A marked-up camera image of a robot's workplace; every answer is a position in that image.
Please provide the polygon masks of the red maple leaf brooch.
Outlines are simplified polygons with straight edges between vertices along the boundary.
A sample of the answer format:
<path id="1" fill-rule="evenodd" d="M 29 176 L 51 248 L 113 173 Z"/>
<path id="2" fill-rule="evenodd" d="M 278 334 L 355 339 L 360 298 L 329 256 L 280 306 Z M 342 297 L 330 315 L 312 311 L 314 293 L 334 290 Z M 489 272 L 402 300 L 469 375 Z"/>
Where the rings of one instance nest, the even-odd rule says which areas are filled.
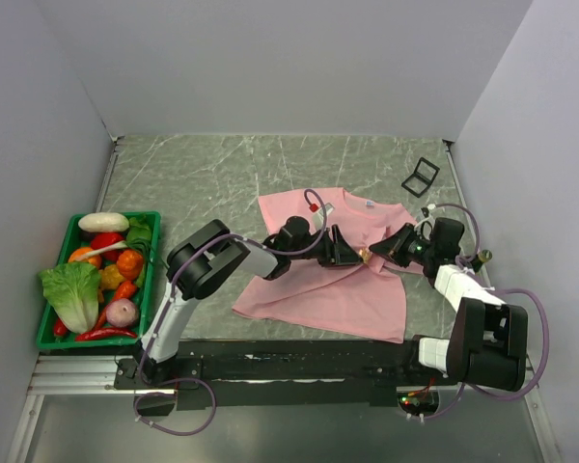
<path id="1" fill-rule="evenodd" d="M 358 254 L 365 265 L 370 263 L 370 260 L 372 259 L 372 251 L 369 248 L 362 248 Z"/>

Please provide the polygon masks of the pink t-shirt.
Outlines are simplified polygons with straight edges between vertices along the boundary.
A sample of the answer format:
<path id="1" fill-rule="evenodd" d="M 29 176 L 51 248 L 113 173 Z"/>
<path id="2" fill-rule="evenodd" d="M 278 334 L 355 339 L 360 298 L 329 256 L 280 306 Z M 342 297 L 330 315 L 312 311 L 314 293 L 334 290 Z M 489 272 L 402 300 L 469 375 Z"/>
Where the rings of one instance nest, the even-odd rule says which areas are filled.
<path id="1" fill-rule="evenodd" d="M 333 208 L 327 223 L 338 226 L 356 251 L 415 221 L 402 204 L 373 202 L 342 187 L 320 188 L 317 193 Z M 313 259 L 298 260 L 277 280 L 253 278 L 235 301 L 233 311 L 247 318 L 400 343 L 406 325 L 401 271 L 378 256 L 345 268 L 324 268 Z"/>

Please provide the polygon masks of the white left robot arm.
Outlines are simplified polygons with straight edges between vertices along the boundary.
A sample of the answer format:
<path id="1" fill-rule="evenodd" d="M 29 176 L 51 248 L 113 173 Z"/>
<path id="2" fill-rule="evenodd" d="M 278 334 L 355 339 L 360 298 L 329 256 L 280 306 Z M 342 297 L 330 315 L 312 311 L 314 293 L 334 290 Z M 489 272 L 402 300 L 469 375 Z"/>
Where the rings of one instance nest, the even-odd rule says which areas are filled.
<path id="1" fill-rule="evenodd" d="M 241 269 L 266 281 L 290 270 L 294 260 L 312 259 L 323 268 L 363 263 L 338 226 L 310 232 L 307 219 L 290 217 L 262 243 L 231 233 L 213 220 L 181 242 L 166 259 L 166 287 L 153 322 L 139 341 L 137 376 L 149 387 L 165 385 L 179 351 L 181 333 L 199 303 Z"/>

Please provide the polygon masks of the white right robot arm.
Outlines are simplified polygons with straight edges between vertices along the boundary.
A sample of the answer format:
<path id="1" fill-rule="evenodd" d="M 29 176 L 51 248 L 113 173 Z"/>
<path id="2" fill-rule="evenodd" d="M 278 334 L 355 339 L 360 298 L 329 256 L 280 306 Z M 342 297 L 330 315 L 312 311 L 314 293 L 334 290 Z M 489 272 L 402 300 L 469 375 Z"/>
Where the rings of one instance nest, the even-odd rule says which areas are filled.
<path id="1" fill-rule="evenodd" d="M 528 316 L 489 293 L 461 270 L 455 259 L 464 234 L 462 223 L 437 218 L 429 236 L 405 224 L 369 247 L 372 254 L 399 266 L 419 264 L 432 287 L 455 310 L 447 339 L 421 337 L 418 351 L 402 361 L 402 373 L 424 384 L 436 370 L 456 382 L 517 392 L 525 381 Z"/>

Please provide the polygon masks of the black brooch box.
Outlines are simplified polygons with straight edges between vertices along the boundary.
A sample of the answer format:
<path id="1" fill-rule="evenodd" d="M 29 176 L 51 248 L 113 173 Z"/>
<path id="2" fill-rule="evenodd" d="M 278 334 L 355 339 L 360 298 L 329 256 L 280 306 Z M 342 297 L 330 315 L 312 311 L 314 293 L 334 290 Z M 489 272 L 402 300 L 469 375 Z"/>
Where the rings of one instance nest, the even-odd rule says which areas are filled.
<path id="1" fill-rule="evenodd" d="M 421 198 L 432 186 L 440 168 L 424 157 L 420 157 L 412 173 L 401 183 L 401 187 L 415 198 Z"/>

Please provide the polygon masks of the green glass bottle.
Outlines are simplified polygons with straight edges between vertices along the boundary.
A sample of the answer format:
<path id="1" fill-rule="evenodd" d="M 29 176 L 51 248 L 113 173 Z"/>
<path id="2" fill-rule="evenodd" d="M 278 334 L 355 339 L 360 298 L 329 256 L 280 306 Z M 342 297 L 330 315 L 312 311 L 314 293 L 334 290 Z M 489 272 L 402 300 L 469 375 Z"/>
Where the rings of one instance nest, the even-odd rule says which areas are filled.
<path id="1" fill-rule="evenodd" d="M 483 266 L 491 261 L 493 254 L 490 250 L 479 250 L 472 259 L 468 259 L 466 267 L 470 268 L 475 274 L 478 274 Z"/>

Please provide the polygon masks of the orange carrot toy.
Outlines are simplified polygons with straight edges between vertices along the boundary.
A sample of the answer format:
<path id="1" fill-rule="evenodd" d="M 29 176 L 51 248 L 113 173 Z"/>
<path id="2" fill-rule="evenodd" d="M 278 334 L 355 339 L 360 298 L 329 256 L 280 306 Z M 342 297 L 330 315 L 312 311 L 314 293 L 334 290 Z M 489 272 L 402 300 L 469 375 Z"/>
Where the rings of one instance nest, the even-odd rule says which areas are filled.
<path id="1" fill-rule="evenodd" d="M 123 251 L 115 263 L 118 266 L 120 273 L 125 277 L 125 281 L 120 284 L 116 290 L 112 291 L 113 296 L 111 302 L 117 299 L 130 299 L 139 290 L 137 284 L 138 278 L 142 275 L 145 267 L 144 257 L 137 251 L 127 249 Z M 98 290 L 98 295 L 101 296 L 104 291 Z"/>

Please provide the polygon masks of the purple onion toy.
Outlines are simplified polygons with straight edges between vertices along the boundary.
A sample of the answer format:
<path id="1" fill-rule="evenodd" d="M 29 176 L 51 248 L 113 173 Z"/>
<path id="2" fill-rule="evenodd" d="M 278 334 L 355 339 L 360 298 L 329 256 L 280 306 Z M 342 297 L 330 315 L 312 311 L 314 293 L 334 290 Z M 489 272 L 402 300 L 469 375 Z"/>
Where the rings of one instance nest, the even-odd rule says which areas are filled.
<path id="1" fill-rule="evenodd" d="M 106 320 L 116 328 L 128 328 L 139 321 L 140 313 L 137 306 L 129 299 L 117 299 L 106 307 Z"/>

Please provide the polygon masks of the yellow pepper toy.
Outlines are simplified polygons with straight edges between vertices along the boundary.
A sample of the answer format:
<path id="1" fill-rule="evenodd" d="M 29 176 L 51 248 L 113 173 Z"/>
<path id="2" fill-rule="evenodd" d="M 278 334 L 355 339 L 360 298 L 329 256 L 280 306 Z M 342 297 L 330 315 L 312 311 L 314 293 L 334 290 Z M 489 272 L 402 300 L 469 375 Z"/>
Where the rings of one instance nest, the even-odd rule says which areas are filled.
<path id="1" fill-rule="evenodd" d="M 120 273 L 116 264 L 107 265 L 100 269 L 99 275 L 101 291 L 116 290 L 125 281 L 125 277 Z"/>

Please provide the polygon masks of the red tomato toy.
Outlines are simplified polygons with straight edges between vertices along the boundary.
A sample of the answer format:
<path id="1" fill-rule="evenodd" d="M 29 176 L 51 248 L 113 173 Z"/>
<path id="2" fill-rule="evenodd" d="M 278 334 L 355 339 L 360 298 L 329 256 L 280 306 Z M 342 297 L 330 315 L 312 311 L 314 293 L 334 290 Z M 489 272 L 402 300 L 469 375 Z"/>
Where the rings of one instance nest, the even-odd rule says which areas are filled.
<path id="1" fill-rule="evenodd" d="M 119 243 L 124 240 L 124 237 L 118 232 L 104 232 L 97 234 L 91 241 L 91 248 L 93 250 L 103 249 Z M 102 258 L 111 262 L 116 262 L 122 253 L 122 250 L 114 249 L 103 252 Z"/>

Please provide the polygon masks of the white radish toy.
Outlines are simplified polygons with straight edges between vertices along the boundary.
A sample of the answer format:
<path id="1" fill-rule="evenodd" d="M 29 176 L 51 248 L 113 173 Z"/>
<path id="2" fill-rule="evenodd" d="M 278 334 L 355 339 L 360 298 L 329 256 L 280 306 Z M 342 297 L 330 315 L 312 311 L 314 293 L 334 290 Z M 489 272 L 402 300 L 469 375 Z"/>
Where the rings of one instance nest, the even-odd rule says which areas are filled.
<path id="1" fill-rule="evenodd" d="M 129 228 L 129 220 L 116 212 L 96 212 L 80 218 L 78 227 L 84 232 L 124 232 Z"/>

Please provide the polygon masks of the orange fruit toy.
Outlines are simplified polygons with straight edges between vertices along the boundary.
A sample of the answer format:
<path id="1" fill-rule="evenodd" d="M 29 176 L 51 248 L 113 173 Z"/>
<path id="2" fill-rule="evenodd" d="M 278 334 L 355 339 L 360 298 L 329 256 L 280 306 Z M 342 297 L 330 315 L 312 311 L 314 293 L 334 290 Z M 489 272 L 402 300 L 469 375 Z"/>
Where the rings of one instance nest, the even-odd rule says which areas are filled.
<path id="1" fill-rule="evenodd" d="M 102 257 L 92 247 L 80 247 L 69 256 L 68 263 L 73 262 L 87 262 L 99 269 L 102 266 Z"/>

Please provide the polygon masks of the red chili pepper toy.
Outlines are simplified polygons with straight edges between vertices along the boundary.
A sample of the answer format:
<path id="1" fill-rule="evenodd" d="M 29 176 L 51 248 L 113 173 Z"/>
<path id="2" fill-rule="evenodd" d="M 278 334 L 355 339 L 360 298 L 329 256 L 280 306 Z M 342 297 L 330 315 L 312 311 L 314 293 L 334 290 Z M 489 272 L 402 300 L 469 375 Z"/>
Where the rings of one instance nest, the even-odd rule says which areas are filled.
<path id="1" fill-rule="evenodd" d="M 68 333 L 68 328 L 62 322 L 61 319 L 57 319 L 53 325 L 53 335 L 56 339 L 63 338 Z M 117 327 L 102 327 L 91 332 L 76 335 L 74 340 L 78 342 L 83 341 L 94 341 L 94 340 L 105 340 L 114 337 L 127 337 L 130 339 L 136 339 L 137 335 L 125 328 Z"/>

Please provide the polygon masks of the green lettuce toy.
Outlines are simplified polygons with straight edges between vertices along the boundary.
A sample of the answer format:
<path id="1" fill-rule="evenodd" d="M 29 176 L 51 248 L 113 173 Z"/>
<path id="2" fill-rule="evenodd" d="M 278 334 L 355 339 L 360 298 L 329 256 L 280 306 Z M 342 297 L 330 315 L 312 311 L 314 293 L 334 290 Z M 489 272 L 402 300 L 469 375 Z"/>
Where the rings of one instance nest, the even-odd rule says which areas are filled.
<path id="1" fill-rule="evenodd" d="M 44 298 L 71 332 L 83 334 L 95 326 L 100 274 L 94 265 L 62 263 L 41 271 L 39 278 Z"/>

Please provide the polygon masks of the green plastic crate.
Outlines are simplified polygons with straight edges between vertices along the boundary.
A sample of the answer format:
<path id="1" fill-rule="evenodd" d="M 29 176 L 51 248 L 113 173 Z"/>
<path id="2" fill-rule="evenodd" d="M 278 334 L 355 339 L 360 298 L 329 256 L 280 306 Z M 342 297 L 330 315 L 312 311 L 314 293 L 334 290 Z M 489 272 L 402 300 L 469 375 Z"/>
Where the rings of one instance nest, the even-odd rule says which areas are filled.
<path id="1" fill-rule="evenodd" d="M 139 219 L 145 221 L 151 228 L 151 252 L 153 262 L 147 265 L 145 279 L 142 287 L 134 295 L 135 304 L 140 310 L 140 318 L 132 328 L 132 331 L 138 336 L 142 336 L 150 327 L 152 321 L 152 295 L 155 265 L 160 261 L 159 239 L 161 231 L 161 216 L 157 211 L 133 211 L 123 212 L 127 219 Z M 57 260 L 58 264 L 66 263 L 68 257 L 77 248 L 90 243 L 85 240 L 78 227 L 78 221 L 84 217 L 84 214 L 73 215 L 69 219 L 66 234 L 63 239 L 60 254 Z M 131 346 L 136 340 L 125 337 L 115 336 L 104 340 L 85 340 L 77 341 L 74 333 L 67 333 L 60 339 L 54 336 L 54 324 L 58 316 L 55 310 L 48 304 L 45 304 L 39 331 L 37 334 L 37 347 L 41 351 L 61 351 L 81 348 L 113 348 L 115 346 Z"/>

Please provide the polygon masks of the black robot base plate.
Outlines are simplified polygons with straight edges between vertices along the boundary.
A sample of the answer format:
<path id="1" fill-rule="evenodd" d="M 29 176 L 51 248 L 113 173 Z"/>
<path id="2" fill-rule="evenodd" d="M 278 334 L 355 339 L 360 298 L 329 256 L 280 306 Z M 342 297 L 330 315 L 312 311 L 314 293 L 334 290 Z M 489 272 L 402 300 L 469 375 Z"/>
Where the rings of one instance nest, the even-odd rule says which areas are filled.
<path id="1" fill-rule="evenodd" d="M 139 368 L 140 358 L 119 361 L 115 389 L 167 393 L 181 411 L 210 404 L 395 407 L 403 390 L 454 383 L 419 364 L 415 341 L 184 340 L 158 366 Z"/>

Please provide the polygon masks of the aluminium table edge rail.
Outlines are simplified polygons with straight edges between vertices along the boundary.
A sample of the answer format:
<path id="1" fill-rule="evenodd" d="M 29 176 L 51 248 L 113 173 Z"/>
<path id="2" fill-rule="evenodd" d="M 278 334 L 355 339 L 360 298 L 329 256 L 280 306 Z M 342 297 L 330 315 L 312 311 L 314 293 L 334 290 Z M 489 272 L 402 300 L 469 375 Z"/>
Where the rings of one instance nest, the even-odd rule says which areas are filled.
<path id="1" fill-rule="evenodd" d="M 116 138 L 113 142 L 113 146 L 109 155 L 109 161 L 102 179 L 102 183 L 100 185 L 99 193 L 97 195 L 95 212 L 102 211 L 103 204 L 105 202 L 105 198 L 109 188 L 109 184 L 111 182 L 111 178 L 113 176 L 123 144 L 124 144 L 124 136 Z"/>

